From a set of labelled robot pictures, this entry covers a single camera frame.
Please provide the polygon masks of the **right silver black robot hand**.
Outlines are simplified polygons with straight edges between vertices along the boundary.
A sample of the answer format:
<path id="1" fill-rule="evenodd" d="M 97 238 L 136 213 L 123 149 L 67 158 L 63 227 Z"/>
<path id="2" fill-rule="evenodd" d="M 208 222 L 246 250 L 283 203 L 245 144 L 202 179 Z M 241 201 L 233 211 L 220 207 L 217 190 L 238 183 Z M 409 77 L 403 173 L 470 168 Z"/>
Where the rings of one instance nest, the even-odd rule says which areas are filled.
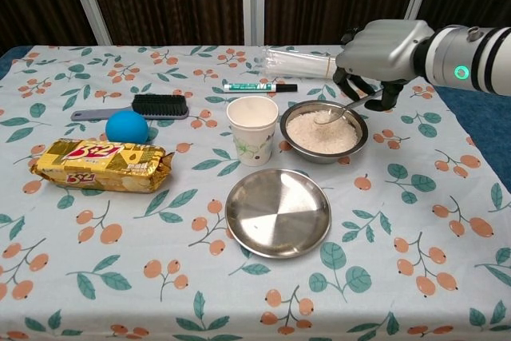
<path id="1" fill-rule="evenodd" d="M 404 85 L 419 76 L 416 49 L 433 36 L 424 21 L 379 19 L 343 35 L 343 51 L 335 58 L 334 83 L 366 109 L 393 109 Z"/>

